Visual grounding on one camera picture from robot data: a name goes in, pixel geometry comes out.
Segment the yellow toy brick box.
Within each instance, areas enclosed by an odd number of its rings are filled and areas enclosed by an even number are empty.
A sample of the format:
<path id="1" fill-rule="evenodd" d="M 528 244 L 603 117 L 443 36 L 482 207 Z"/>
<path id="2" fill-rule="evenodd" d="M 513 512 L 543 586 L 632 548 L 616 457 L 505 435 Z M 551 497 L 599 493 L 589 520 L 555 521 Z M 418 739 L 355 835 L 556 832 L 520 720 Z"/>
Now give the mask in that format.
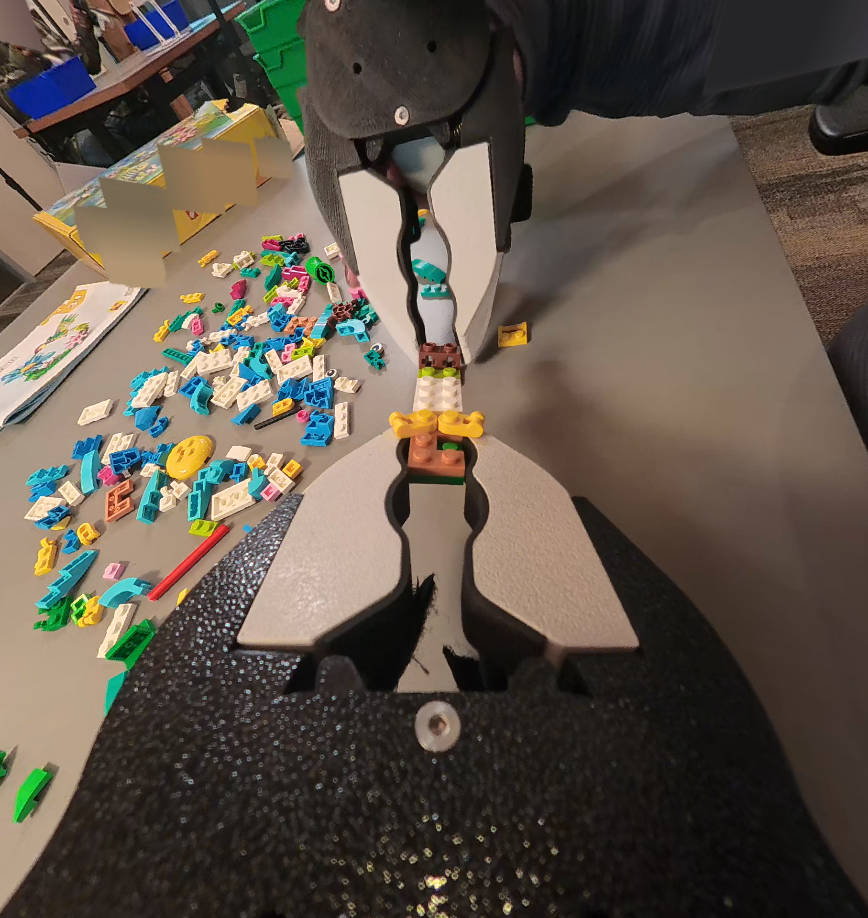
<path id="1" fill-rule="evenodd" d="M 227 105 L 225 99 L 204 103 L 192 116 L 108 167 L 100 177 L 144 186 L 165 187 L 162 165 L 156 151 L 158 145 L 197 150 L 203 140 L 209 139 L 247 142 L 253 147 L 257 139 L 278 135 L 279 122 L 274 116 L 268 115 L 265 109 L 253 104 L 244 104 L 241 109 L 228 112 Z M 38 212 L 33 216 L 33 221 L 54 237 L 74 258 L 97 273 L 105 274 L 102 261 L 95 253 L 85 249 L 77 229 L 74 211 L 75 208 L 83 206 L 104 206 L 98 178 L 85 181 L 50 208 Z"/>

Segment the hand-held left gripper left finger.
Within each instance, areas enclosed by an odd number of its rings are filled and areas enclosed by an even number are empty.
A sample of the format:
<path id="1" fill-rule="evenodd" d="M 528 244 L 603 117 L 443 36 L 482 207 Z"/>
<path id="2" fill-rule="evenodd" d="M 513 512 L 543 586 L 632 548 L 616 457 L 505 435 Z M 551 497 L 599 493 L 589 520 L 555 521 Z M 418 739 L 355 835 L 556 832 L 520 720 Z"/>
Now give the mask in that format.
<path id="1" fill-rule="evenodd" d="M 405 475 L 400 440 L 382 432 L 305 489 L 238 634 L 242 647 L 317 651 L 410 590 L 395 510 Z"/>

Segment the yellow round toy piece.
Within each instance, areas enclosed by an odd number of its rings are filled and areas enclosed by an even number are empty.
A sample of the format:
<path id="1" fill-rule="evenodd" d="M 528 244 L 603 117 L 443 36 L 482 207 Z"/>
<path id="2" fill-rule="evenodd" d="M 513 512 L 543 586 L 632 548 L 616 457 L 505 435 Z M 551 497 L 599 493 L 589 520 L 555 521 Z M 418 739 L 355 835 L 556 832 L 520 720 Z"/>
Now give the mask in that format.
<path id="1" fill-rule="evenodd" d="M 176 481 L 196 476 L 210 461 L 213 441 L 210 436 L 197 434 L 175 444 L 165 459 L 165 472 Z"/>

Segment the blue plastic bin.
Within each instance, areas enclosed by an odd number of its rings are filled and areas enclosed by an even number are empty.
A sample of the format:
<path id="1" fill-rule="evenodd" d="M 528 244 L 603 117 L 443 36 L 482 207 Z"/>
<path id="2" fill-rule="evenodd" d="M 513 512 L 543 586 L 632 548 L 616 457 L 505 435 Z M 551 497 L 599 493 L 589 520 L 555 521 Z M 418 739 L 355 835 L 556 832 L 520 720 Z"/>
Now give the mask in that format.
<path id="1" fill-rule="evenodd" d="M 190 32 L 180 2 L 127 2 L 129 22 L 124 26 L 128 40 L 141 52 L 178 41 Z"/>
<path id="2" fill-rule="evenodd" d="M 30 120 L 42 119 L 96 90 L 79 57 L 73 57 L 7 91 L 17 109 Z"/>

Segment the instruction booklet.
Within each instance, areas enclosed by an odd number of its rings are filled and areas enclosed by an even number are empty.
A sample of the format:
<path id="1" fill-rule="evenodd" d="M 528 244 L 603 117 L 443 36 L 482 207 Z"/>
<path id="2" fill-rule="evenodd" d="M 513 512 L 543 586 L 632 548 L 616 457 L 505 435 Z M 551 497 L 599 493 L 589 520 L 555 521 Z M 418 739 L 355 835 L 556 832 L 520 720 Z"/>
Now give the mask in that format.
<path id="1" fill-rule="evenodd" d="M 0 358 L 0 431 L 42 405 L 147 291 L 111 282 L 79 285 Z"/>

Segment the grey desk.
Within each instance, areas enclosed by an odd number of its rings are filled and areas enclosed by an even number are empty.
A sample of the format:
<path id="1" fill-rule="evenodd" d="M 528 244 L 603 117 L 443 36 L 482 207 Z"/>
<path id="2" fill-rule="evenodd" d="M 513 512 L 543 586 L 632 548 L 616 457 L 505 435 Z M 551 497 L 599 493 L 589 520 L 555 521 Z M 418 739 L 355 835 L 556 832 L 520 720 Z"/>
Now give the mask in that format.
<path id="1" fill-rule="evenodd" d="M 467 375 L 485 430 L 589 499 L 705 615 L 763 703 L 830 847 L 868 902 L 868 455 L 729 124 L 571 117 L 533 130 L 532 219 L 493 326 L 531 327 Z M 128 430 L 131 379 L 198 255 L 330 236 L 297 163 L 166 260 L 149 293 L 26 422 L 0 433 L 0 910 L 54 834 L 118 668 L 106 626 L 33 629 L 49 578 L 25 479 Z M 48 767 L 34 812 L 18 787 Z"/>

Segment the pile of colourful toy bricks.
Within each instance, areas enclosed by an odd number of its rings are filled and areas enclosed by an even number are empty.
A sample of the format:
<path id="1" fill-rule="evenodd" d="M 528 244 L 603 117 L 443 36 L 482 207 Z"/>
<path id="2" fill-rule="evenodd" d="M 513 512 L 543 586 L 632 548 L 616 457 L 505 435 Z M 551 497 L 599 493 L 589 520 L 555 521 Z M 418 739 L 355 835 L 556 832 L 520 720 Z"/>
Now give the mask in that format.
<path id="1" fill-rule="evenodd" d="M 346 438 L 351 404 L 342 396 L 360 382 L 336 374 L 326 340 L 337 330 L 368 342 L 363 331 L 377 320 L 359 288 L 343 301 L 336 284 L 309 276 L 303 265 L 318 255 L 302 233 L 264 238 L 260 265 L 251 251 L 233 264 L 215 255 L 200 261 L 215 276 L 240 272 L 229 304 L 213 303 L 220 328 L 206 327 L 203 293 L 184 295 L 183 310 L 160 326 L 154 342 L 181 330 L 191 338 L 162 351 L 168 365 L 131 380 L 117 417 L 131 428 L 79 437 L 69 462 L 38 469 L 26 482 L 26 521 L 42 533 L 34 574 L 52 577 L 35 603 L 33 627 L 94 627 L 109 616 L 97 656 L 126 668 L 154 634 L 151 621 L 132 624 L 136 603 L 218 523 L 279 501 L 302 479 L 295 456 L 220 441 L 214 423 L 227 419 L 235 437 L 250 437 L 271 427 L 254 424 L 297 407 L 305 431 L 292 421 L 287 427 L 302 449 Z M 197 434 L 213 441 L 210 461 L 176 481 L 165 459 Z"/>

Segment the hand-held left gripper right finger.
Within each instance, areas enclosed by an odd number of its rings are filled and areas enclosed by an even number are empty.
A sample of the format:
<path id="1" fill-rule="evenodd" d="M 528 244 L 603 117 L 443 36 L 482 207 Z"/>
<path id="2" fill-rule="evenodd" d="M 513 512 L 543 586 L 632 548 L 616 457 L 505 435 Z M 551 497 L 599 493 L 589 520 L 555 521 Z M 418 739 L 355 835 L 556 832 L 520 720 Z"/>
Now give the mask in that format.
<path id="1" fill-rule="evenodd" d="M 485 434 L 470 441 L 463 632 L 480 655 L 633 651 L 638 638 L 571 496 Z"/>

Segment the red toy rod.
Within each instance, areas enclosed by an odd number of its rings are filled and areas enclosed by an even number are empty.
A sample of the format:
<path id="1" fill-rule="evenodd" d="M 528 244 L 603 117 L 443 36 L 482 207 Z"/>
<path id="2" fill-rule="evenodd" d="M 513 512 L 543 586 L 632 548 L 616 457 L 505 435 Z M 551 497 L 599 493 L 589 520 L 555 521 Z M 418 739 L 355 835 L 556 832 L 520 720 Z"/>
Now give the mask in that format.
<path id="1" fill-rule="evenodd" d="M 197 566 L 198 562 L 206 557 L 216 545 L 219 545 L 221 540 L 225 538 L 230 531 L 231 528 L 228 525 L 218 523 L 207 538 L 200 542 L 187 557 L 183 558 L 175 568 L 169 571 L 162 580 L 152 587 L 146 597 L 150 601 L 159 601 L 162 599 L 164 594 L 171 590 L 172 587 L 192 568 Z"/>

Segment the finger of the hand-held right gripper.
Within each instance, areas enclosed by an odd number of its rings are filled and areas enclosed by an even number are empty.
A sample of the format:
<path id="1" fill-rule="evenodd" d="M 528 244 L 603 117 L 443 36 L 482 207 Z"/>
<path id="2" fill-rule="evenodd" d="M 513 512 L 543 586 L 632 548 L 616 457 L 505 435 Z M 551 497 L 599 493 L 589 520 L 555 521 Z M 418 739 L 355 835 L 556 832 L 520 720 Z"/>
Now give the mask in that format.
<path id="1" fill-rule="evenodd" d="M 418 237 L 417 201 L 408 186 L 371 169 L 341 175 L 338 184 L 348 222 L 348 259 L 394 343 L 417 353 L 425 341 L 410 258 Z"/>
<path id="2" fill-rule="evenodd" d="M 483 348 L 504 258 L 495 240 L 489 144 L 452 151 L 432 178 L 428 199 L 450 256 L 454 331 L 463 362 L 473 363 Z"/>

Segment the toy brick figure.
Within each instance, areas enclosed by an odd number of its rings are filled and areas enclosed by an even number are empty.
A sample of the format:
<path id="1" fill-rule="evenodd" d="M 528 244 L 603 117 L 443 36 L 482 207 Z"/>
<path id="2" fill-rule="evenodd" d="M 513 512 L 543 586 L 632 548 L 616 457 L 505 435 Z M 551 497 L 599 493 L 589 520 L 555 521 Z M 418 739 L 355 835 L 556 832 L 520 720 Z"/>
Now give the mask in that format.
<path id="1" fill-rule="evenodd" d="M 422 343 L 418 350 L 413 407 L 389 423 L 405 454 L 409 481 L 462 486 L 466 446 L 484 434 L 481 412 L 463 409 L 463 360 L 457 343 Z"/>

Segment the stacked green plastic bins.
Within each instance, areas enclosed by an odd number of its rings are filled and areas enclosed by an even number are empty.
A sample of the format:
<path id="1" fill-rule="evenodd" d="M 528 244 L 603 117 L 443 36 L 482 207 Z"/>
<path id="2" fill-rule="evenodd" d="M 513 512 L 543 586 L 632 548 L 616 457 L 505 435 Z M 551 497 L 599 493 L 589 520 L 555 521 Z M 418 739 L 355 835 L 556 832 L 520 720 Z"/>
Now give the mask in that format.
<path id="1" fill-rule="evenodd" d="M 255 61 L 288 116 L 303 128 L 297 93 L 306 85 L 305 46 L 298 33 L 304 1 L 262 1 L 236 17 L 255 49 Z"/>

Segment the wooden table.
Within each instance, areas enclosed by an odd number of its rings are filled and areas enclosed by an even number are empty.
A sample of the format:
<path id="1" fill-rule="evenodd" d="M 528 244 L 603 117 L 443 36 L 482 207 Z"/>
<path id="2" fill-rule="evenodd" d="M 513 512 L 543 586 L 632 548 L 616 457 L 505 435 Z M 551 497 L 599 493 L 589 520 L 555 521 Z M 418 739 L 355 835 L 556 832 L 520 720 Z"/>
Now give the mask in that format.
<path id="1" fill-rule="evenodd" d="M 188 87 L 202 80 L 213 92 L 219 90 L 215 66 L 216 53 L 221 51 L 219 37 L 224 33 L 221 25 L 230 26 L 245 8 L 244 2 L 222 7 L 219 16 L 210 15 L 193 22 L 176 40 L 159 46 L 158 50 L 132 55 L 104 75 L 93 92 L 48 116 L 15 128 L 14 135 L 22 140 L 36 140 L 49 152 L 66 132 L 88 129 L 112 153 L 114 142 L 104 121 L 112 109 L 135 91 L 145 94 L 156 114 L 175 123 L 171 104 Z"/>

